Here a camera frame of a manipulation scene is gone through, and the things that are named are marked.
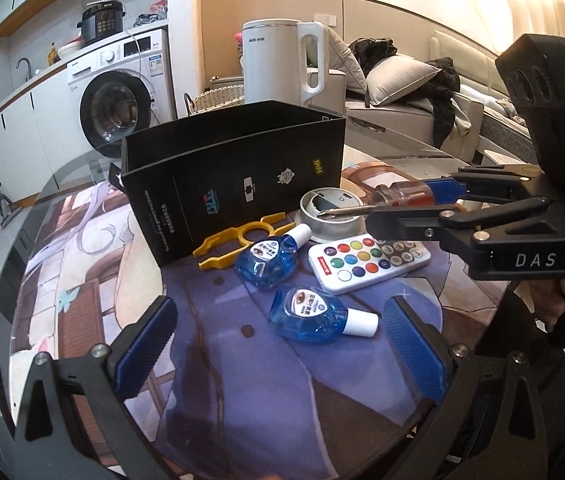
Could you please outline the right hand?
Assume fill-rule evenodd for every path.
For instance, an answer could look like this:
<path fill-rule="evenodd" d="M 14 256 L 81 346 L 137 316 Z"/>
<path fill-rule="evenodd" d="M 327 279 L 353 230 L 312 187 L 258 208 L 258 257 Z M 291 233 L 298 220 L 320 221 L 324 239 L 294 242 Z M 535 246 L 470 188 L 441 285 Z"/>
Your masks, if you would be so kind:
<path fill-rule="evenodd" d="M 536 317 L 545 324 L 546 330 L 552 330 L 565 311 L 565 280 L 530 281 L 529 290 Z"/>

